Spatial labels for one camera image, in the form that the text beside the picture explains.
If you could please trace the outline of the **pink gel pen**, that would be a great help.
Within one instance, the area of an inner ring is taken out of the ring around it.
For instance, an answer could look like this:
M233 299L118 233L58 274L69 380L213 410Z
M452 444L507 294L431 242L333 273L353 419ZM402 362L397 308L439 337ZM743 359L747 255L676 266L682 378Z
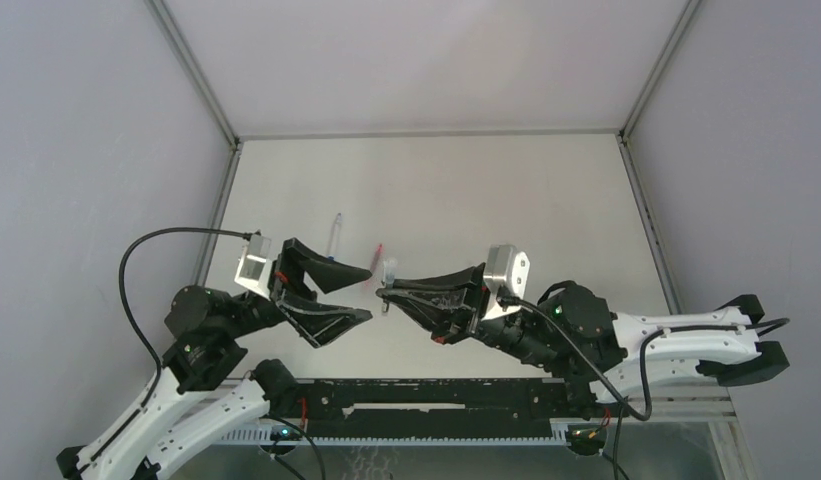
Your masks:
M383 253L383 244L379 243L373 253L370 266L369 266L369 278L365 281L365 285L368 286L375 278L375 274L378 270L379 262L381 260Z

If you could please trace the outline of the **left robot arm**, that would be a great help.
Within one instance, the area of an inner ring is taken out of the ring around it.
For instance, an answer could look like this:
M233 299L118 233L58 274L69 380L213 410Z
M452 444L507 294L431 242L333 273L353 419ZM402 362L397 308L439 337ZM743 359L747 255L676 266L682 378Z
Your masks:
M303 407L299 383L276 359L260 362L215 404L202 401L245 358L243 336L287 323L320 348L369 320L366 310L317 300L368 281L368 269L322 256L295 238L270 259L266 237L243 239L234 277L242 293L189 285L175 295L165 320L173 344L153 355L154 375L104 433L57 455L64 478L164 479L239 425L295 413Z

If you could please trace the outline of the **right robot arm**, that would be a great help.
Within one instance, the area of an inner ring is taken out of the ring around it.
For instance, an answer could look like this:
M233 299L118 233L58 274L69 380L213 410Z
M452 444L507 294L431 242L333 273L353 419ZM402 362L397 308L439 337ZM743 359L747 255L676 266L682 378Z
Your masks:
M638 420L652 415L655 386L712 378L722 387L769 381L788 368L752 294L719 309L643 316L612 310L572 280L525 297L529 263L482 264L424 279L392 279L378 297L398 307L442 345L476 340L564 384L570 412L589 417L617 404Z

